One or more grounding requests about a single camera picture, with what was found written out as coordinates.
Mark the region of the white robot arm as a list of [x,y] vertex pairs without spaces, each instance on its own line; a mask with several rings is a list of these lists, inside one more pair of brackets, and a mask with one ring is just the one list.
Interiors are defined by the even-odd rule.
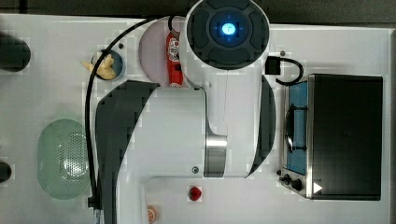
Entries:
[[127,80],[97,105],[104,224],[149,224],[156,177],[248,177],[271,151],[269,21],[253,0],[199,0],[165,38],[166,83]]

